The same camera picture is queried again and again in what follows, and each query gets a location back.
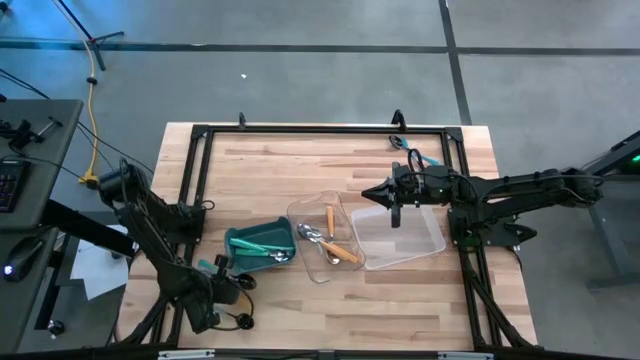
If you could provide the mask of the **black horizontal beam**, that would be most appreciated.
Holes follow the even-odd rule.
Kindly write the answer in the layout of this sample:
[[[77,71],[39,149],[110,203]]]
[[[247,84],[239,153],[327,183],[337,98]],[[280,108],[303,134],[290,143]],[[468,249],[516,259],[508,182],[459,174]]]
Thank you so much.
[[[170,350],[213,349],[212,360],[438,360],[445,350],[295,350],[240,348],[178,348],[169,343],[115,344],[107,347],[85,347],[0,354],[0,360],[157,360],[158,353]],[[484,346],[476,351],[491,353],[495,360],[632,360],[628,358],[549,351],[541,348]]]

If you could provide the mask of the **silver metal bracket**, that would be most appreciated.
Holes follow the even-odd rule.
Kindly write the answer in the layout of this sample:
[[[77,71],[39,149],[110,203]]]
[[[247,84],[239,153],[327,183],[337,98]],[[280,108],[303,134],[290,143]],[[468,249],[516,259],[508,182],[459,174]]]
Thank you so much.
[[[456,352],[456,351],[439,352],[437,355],[437,359],[438,360],[495,360],[494,355],[491,353]]]
[[[212,360],[215,358],[213,349],[170,350],[158,353],[157,360]]]

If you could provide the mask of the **workbench with black legs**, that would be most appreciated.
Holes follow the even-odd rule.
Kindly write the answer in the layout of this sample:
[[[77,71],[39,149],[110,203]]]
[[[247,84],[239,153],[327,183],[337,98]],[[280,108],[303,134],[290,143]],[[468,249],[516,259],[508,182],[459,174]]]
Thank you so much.
[[[612,146],[584,170],[601,176],[603,199],[589,208],[612,275],[590,280],[591,291],[640,285],[640,259],[630,244],[640,245],[640,130]]]

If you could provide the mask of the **black keyboard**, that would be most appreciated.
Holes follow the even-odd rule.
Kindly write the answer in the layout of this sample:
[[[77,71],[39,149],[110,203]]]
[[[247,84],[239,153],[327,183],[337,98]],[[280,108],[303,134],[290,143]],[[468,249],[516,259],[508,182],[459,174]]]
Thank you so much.
[[[0,161],[0,213],[11,213],[20,198],[30,163],[19,160]]]

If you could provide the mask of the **black aluminium table frame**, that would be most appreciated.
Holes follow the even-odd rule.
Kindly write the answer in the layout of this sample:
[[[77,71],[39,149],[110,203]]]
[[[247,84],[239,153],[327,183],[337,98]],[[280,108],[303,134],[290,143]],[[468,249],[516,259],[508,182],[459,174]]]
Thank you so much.
[[[346,211],[367,206],[361,192],[382,182],[403,152],[386,125],[250,126],[170,123],[160,145],[153,190],[168,202],[200,195],[207,213],[196,259],[213,260],[225,232],[287,215],[289,205],[325,191]],[[383,270],[365,269],[313,282],[302,256],[255,276],[257,287],[223,316],[255,309],[248,331],[195,334],[166,310],[154,342],[240,349],[468,350],[472,336],[460,260],[452,246]]]

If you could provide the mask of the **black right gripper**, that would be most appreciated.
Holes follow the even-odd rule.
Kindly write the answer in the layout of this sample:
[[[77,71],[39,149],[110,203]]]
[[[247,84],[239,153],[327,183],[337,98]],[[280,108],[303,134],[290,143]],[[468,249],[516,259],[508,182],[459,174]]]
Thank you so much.
[[[369,187],[361,195],[382,206],[390,206],[391,226],[401,225],[401,208],[404,205],[446,205],[452,199],[452,188],[456,184],[456,172],[444,165],[433,165],[421,171],[413,171],[408,165],[392,164],[392,176],[382,183]],[[391,189],[388,194],[379,192]]]

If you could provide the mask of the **white paper sheet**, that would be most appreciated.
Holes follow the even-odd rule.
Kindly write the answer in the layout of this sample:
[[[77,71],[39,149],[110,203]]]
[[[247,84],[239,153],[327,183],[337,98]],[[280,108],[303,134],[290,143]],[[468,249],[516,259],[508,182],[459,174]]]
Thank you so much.
[[[128,282],[127,258],[81,239],[75,253],[70,279],[81,280],[88,300]]]

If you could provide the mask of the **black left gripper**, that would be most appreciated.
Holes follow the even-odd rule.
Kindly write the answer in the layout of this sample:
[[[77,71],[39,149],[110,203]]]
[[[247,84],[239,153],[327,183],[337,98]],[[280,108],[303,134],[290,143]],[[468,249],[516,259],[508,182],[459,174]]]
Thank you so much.
[[[191,269],[191,275],[196,285],[196,311],[191,316],[191,329],[200,334],[208,330],[236,331],[237,324],[232,327],[221,327],[220,315],[214,309],[215,304],[232,305],[237,303],[243,292],[239,285],[232,283],[227,277],[230,258],[227,255],[217,255],[214,264],[219,272],[211,276],[198,268]],[[243,283],[242,276],[231,276],[234,282]]]

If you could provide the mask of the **teal plastic bin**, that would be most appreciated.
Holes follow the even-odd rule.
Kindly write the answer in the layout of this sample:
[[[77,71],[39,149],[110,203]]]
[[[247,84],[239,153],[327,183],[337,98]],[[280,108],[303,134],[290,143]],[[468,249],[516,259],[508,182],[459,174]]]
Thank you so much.
[[[286,262],[276,262],[271,258],[265,257],[236,256],[229,245],[231,238],[238,238],[263,246],[294,247],[295,256],[297,252],[291,224],[285,217],[279,217],[276,221],[251,227],[231,228],[225,233],[224,245],[227,255],[231,258],[232,271],[236,274],[251,273],[285,265],[291,262],[295,256]]]

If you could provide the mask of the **clear plastic bin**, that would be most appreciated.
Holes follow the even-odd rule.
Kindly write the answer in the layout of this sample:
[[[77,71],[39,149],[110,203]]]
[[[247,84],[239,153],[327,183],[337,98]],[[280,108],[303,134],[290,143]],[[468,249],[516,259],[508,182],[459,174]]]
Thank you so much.
[[[326,218],[327,205],[332,206],[334,210],[333,243],[356,255],[359,258],[358,263],[341,260],[339,264],[332,265],[327,261],[326,251],[319,244],[304,239],[298,233],[297,225],[307,224],[319,230],[327,240],[329,238]],[[328,283],[348,272],[360,270],[364,266],[366,256],[356,240],[353,227],[337,192],[325,191],[295,201],[289,205],[287,215],[298,251],[313,282],[317,284]]]

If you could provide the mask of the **black clamp tool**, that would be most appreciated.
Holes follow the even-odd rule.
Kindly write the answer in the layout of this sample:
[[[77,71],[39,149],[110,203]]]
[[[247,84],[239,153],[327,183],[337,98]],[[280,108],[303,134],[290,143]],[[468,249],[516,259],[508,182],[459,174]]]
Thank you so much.
[[[49,116],[49,123],[38,132],[32,130],[32,124],[23,119],[16,127],[13,127],[8,121],[0,119],[0,138],[9,141],[8,146],[11,150],[22,150],[26,145],[33,143],[43,143],[45,134],[52,129],[61,128],[63,124]]]

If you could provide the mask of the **frosted white plastic tray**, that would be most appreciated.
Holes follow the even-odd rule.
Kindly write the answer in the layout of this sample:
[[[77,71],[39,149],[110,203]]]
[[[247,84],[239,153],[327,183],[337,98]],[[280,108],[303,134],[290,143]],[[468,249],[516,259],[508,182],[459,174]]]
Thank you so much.
[[[367,270],[381,270],[446,248],[431,207],[403,208],[398,228],[391,227],[391,212],[380,205],[355,210],[351,223]]]

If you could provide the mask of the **black desk support beam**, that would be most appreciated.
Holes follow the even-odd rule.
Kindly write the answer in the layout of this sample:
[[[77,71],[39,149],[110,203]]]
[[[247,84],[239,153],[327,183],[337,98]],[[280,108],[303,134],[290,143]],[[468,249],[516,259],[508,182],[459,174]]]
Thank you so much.
[[[128,258],[134,256],[134,241],[127,235],[54,200],[47,201],[41,223],[56,227],[66,234],[88,241],[112,253]]]

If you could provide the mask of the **dark desk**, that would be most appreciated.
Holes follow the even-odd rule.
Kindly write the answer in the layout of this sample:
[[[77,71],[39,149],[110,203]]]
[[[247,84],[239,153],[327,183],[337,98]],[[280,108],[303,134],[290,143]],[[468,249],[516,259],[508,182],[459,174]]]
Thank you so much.
[[[0,354],[14,352],[22,339],[36,297],[48,268],[55,243],[56,228],[39,228],[24,232],[0,233]],[[32,269],[19,282],[4,279],[4,267],[11,250],[24,238],[38,237],[43,241]]]

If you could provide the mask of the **silver spoon orange handle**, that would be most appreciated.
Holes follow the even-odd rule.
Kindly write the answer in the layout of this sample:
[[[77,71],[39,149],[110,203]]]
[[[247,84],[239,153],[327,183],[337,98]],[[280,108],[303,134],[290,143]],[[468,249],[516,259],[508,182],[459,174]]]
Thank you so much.
[[[356,255],[352,254],[351,252],[343,249],[342,247],[334,243],[327,242],[321,235],[318,235],[315,232],[310,233],[309,239],[315,243],[319,243],[325,250],[327,250],[330,253],[333,253],[335,256],[337,256],[341,260],[349,261],[354,264],[359,262],[359,258]]]
[[[335,228],[334,210],[332,206],[329,206],[329,205],[326,206],[326,218],[327,218],[327,227],[328,227],[328,234],[329,234],[329,238],[326,240],[326,242],[329,244],[332,244],[334,240],[334,228]],[[337,265],[341,261],[341,259],[330,250],[326,251],[326,258],[327,258],[327,261],[332,265]]]
[[[307,239],[309,241],[311,241],[309,239],[309,235],[311,232],[315,232],[316,234],[321,235],[324,238],[323,234],[319,230],[307,224],[298,224],[297,231],[304,239]]]

